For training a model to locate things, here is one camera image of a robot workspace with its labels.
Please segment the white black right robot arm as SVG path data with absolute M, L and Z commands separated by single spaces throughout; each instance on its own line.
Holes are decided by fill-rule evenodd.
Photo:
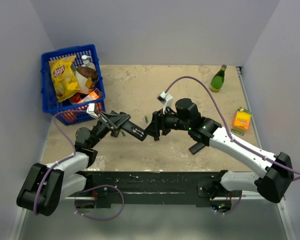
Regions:
M 179 99 L 176 110 L 171 109 L 173 97 L 161 93 L 157 99 L 163 108 L 152 114 L 146 133 L 158 141 L 171 130 L 187 131 L 196 142 L 195 147 L 211 147 L 226 153 L 247 166 L 251 172 L 221 171 L 218 179 L 206 190 L 213 196 L 225 196 L 232 191 L 257 192 L 272 203 L 279 203 L 294 180 L 292 162 L 284 152 L 278 155 L 260 149 L 239 137 L 233 137 L 227 128 L 201 116 L 198 107 L 189 98 Z

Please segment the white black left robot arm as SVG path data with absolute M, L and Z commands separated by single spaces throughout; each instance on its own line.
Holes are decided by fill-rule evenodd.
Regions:
M 36 163 L 31 166 L 21 190 L 16 198 L 17 206 L 31 210 L 35 215 L 50 216 L 60 200 L 78 192 L 89 196 L 94 184 L 78 172 L 88 168 L 96 159 L 98 152 L 93 147 L 109 132 L 120 130 L 128 122 L 126 113 L 85 112 L 98 120 L 89 130 L 80 128 L 76 141 L 71 144 L 73 153 L 48 165 Z

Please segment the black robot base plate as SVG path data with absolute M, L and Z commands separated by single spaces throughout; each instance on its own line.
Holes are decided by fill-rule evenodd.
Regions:
M 96 199 L 97 208 L 112 204 L 193 205 L 209 208 L 214 198 L 239 197 L 218 182 L 225 171 L 80 171 L 86 178 L 77 198 Z

